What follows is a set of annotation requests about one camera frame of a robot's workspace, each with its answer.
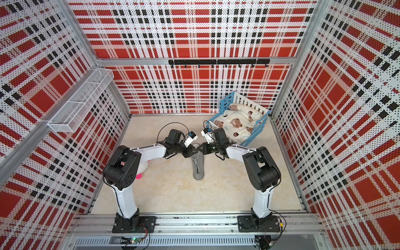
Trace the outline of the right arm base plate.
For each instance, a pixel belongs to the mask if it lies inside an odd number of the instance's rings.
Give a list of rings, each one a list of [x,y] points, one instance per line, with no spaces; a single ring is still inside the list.
[[[274,215],[261,219],[255,215],[238,216],[237,221],[239,232],[278,233],[281,231],[280,221]]]

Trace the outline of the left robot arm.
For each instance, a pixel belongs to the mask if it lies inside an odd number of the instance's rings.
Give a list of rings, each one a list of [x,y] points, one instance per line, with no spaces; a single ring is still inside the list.
[[[192,145],[197,135],[190,131],[188,135],[172,129],[162,141],[153,145],[129,148],[119,146],[103,171],[103,182],[110,186],[115,194],[117,212],[114,220],[113,233],[153,232],[151,226],[156,217],[141,217],[134,200],[133,183],[141,173],[140,168],[146,168],[149,161],[159,158],[171,158],[181,154],[189,158],[197,153]]]

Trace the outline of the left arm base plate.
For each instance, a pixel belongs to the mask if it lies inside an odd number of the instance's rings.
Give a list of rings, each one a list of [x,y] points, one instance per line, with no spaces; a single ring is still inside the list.
[[[133,216],[126,219],[116,214],[112,233],[153,233],[156,219],[155,216]]]

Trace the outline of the grey canvas sneaker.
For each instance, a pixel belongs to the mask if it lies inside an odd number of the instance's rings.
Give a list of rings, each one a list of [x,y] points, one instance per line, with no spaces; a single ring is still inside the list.
[[[196,181],[201,181],[204,178],[204,155],[202,152],[197,152],[191,157],[193,167],[193,178]]]

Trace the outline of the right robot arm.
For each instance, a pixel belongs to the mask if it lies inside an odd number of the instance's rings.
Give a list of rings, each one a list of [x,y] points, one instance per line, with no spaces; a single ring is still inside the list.
[[[214,137],[202,143],[197,150],[203,155],[215,154],[221,160],[234,159],[245,165],[255,196],[251,214],[238,217],[240,232],[281,230],[280,221],[271,210],[273,193],[280,184],[281,172],[265,147],[250,149],[230,142],[223,129],[216,129]]]

